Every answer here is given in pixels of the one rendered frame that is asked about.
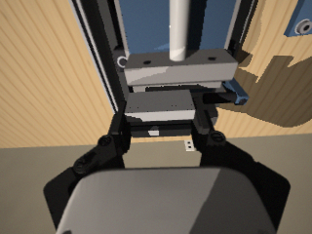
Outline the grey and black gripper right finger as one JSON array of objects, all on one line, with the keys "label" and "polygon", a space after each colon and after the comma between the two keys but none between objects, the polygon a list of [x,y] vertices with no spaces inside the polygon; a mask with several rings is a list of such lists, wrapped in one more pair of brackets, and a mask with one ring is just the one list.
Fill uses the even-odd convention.
[{"label": "grey and black gripper right finger", "polygon": [[224,133],[215,130],[200,99],[192,100],[195,114],[190,124],[191,136],[194,148],[202,153],[200,166],[226,167],[244,174],[255,187],[277,233],[291,190],[289,181],[228,142]]}]

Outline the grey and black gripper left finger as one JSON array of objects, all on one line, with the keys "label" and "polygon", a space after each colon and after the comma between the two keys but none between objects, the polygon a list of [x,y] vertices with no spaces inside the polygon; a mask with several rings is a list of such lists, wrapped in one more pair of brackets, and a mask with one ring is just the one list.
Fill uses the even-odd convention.
[{"label": "grey and black gripper left finger", "polygon": [[132,138],[131,124],[125,116],[126,105],[126,101],[120,102],[108,134],[98,139],[97,146],[45,185],[43,193],[56,231],[77,183],[84,176],[99,170],[125,168],[123,155],[130,150]]}]

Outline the dark grey slotted block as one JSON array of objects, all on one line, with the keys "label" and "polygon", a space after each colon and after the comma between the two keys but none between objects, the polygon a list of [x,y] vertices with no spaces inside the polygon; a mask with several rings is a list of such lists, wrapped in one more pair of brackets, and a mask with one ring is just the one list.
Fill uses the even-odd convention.
[{"label": "dark grey slotted block", "polygon": [[189,90],[129,93],[125,109],[133,138],[190,136],[194,114]]}]

